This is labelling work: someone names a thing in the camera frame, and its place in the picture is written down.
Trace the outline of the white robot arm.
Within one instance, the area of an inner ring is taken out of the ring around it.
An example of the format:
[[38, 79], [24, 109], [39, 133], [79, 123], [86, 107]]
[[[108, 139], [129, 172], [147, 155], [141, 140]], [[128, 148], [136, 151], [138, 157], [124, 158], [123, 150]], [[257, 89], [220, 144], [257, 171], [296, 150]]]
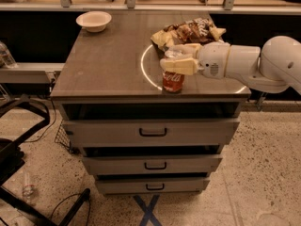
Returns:
[[236, 79], [267, 93], [293, 88], [301, 94], [301, 43], [286, 36], [273, 37], [263, 47], [223, 41], [174, 45], [165, 52], [160, 66], [171, 73]]

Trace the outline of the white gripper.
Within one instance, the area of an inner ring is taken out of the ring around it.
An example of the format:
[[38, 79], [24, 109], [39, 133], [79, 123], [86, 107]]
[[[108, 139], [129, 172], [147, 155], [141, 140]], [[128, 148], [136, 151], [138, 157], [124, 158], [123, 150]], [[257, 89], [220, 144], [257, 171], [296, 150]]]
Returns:
[[225, 69], [230, 51], [227, 42], [211, 42], [203, 47], [199, 43], [173, 45], [165, 51], [168, 58], [191, 55], [193, 58], [161, 59], [160, 66], [166, 72], [193, 75], [198, 71], [198, 61], [202, 74], [207, 78], [225, 77]]

